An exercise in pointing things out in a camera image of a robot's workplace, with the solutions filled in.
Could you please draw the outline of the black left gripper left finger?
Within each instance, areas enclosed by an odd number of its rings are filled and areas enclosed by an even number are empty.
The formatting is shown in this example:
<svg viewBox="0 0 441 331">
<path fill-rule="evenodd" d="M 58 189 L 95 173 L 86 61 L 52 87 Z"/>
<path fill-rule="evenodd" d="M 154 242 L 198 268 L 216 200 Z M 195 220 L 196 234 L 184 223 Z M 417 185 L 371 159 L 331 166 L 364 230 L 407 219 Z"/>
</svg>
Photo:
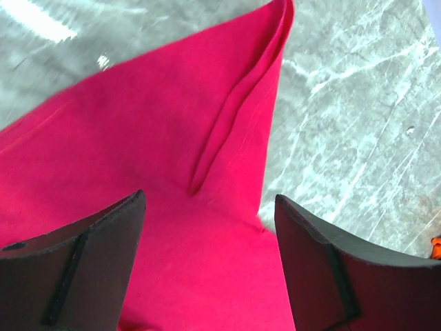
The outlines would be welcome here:
<svg viewBox="0 0 441 331">
<path fill-rule="evenodd" d="M 2 330 L 116 330 L 146 211 L 139 190 L 1 249 Z"/>
</svg>

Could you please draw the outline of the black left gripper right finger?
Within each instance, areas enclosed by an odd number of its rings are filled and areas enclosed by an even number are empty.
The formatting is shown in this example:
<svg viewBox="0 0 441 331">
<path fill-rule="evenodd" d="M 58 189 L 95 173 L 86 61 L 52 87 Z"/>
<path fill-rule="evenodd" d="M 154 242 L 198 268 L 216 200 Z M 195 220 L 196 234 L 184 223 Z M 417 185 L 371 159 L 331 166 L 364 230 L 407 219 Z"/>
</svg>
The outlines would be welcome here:
<svg viewBox="0 0 441 331">
<path fill-rule="evenodd" d="M 357 237 L 284 195 L 276 236 L 297 330 L 439 330 L 440 262 Z"/>
</svg>

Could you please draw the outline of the magenta red t shirt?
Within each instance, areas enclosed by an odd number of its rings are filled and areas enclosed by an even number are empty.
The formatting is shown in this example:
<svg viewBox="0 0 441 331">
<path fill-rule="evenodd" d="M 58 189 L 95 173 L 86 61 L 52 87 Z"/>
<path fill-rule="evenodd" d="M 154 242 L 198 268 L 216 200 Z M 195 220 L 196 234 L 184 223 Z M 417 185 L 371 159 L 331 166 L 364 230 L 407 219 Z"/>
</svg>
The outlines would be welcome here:
<svg viewBox="0 0 441 331">
<path fill-rule="evenodd" d="M 120 330 L 293 330 L 258 217 L 291 1 L 97 73 L 1 132 L 1 244 L 147 197 Z"/>
</svg>

